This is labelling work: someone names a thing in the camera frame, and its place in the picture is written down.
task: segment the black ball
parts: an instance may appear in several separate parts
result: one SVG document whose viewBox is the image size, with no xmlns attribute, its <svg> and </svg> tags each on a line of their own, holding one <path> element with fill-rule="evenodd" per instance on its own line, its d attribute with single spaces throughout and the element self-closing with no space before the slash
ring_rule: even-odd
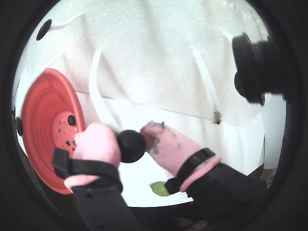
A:
<svg viewBox="0 0 308 231">
<path fill-rule="evenodd" d="M 117 136 L 117 142 L 121 151 L 123 163 L 133 163 L 139 160 L 145 153 L 145 140 L 143 136 L 133 130 L 122 131 Z"/>
</svg>

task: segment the black circular fitting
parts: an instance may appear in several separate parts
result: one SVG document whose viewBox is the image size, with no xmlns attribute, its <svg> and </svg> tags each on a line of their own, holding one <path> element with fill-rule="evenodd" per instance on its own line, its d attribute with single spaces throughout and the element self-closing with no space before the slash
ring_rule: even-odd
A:
<svg viewBox="0 0 308 231">
<path fill-rule="evenodd" d="M 75 119 L 75 116 L 69 116 L 68 118 L 67 118 L 67 122 L 68 122 L 68 124 L 70 125 L 70 126 L 74 126 L 75 124 L 76 124 L 76 119 Z"/>
<path fill-rule="evenodd" d="M 21 118 L 19 117 L 16 117 L 16 130 L 17 130 L 17 133 L 22 136 L 23 133 L 24 133 L 24 125 L 23 125 L 23 122 L 21 120 Z"/>
<path fill-rule="evenodd" d="M 123 163 L 133 163 L 139 160 L 145 153 L 145 140 L 143 136 L 133 130 L 122 131 L 117 136 L 117 142 L 121 151 Z"/>
<path fill-rule="evenodd" d="M 265 93 L 288 92 L 286 62 L 270 37 L 268 41 L 252 43 L 244 33 L 233 39 L 232 48 L 237 67 L 234 85 L 248 102 L 263 106 Z"/>
<path fill-rule="evenodd" d="M 46 33 L 48 32 L 48 30 L 50 29 L 51 27 L 51 23 L 52 23 L 52 20 L 51 19 L 48 19 L 39 29 L 38 31 L 38 35 L 37 35 L 37 41 L 41 40 L 45 35 Z"/>
</svg>

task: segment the pink rubber glove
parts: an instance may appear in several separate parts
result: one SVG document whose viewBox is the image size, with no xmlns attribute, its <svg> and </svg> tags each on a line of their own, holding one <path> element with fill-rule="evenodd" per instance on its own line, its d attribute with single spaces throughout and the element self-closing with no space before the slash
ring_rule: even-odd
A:
<svg viewBox="0 0 308 231">
<path fill-rule="evenodd" d="M 102 123 L 92 123 L 84 132 L 75 136 L 77 147 L 74 159 L 98 160 L 119 167 L 121 161 L 120 148 L 116 135 L 111 128 Z M 98 176 L 74 175 L 65 179 L 65 186 L 71 190 L 78 185 L 86 185 L 98 179 Z"/>
<path fill-rule="evenodd" d="M 182 133 L 165 126 L 150 122 L 141 130 L 147 145 L 147 152 L 164 169 L 173 176 L 177 174 L 184 162 L 203 147 Z M 201 164 L 182 184 L 180 190 L 186 191 L 188 186 L 203 176 L 221 161 L 221 157 L 214 156 Z"/>
</svg>

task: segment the green leaf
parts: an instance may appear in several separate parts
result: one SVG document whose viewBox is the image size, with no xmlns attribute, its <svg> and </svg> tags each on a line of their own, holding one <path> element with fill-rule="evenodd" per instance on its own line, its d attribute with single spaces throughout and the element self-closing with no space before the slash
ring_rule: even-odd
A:
<svg viewBox="0 0 308 231">
<path fill-rule="evenodd" d="M 170 196 L 167 189 L 165 188 L 165 182 L 158 181 L 150 185 L 152 191 L 159 196 Z"/>
</svg>

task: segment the white plastic stake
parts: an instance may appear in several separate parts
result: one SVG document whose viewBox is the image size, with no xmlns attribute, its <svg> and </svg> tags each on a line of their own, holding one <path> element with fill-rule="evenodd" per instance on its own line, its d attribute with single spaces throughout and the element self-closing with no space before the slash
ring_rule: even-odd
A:
<svg viewBox="0 0 308 231">
<path fill-rule="evenodd" d="M 198 50 L 193 51 L 193 56 L 197 63 L 197 66 L 198 66 L 198 69 L 201 75 L 201 79 L 205 87 L 205 92 L 206 92 L 208 103 L 210 105 L 211 110 L 213 110 L 213 114 L 214 114 L 213 123 L 220 124 L 222 114 L 220 110 L 220 104 L 218 101 L 218 97 L 217 97 L 217 94 L 216 94 L 216 91 L 215 91 L 215 88 L 212 82 L 212 78 Z"/>
<path fill-rule="evenodd" d="M 94 108 L 99 119 L 108 124 L 115 132 L 120 132 L 120 126 L 116 122 L 114 116 L 111 114 L 107 105 L 105 104 L 96 84 L 97 79 L 97 69 L 100 62 L 102 51 L 97 49 L 94 53 L 92 60 L 91 70 L 90 70 L 90 79 L 89 79 L 89 92 L 92 99 Z"/>
<path fill-rule="evenodd" d="M 68 20 L 66 20 L 65 22 L 62 23 L 52 23 L 49 31 L 53 31 L 53 30 L 59 30 L 59 29 L 63 29 L 64 27 L 66 27 L 68 24 L 70 24 L 72 21 L 74 21 L 75 19 L 77 19 L 79 16 L 81 16 L 84 12 L 79 12 L 78 14 L 74 15 L 73 17 L 69 18 Z"/>
</svg>

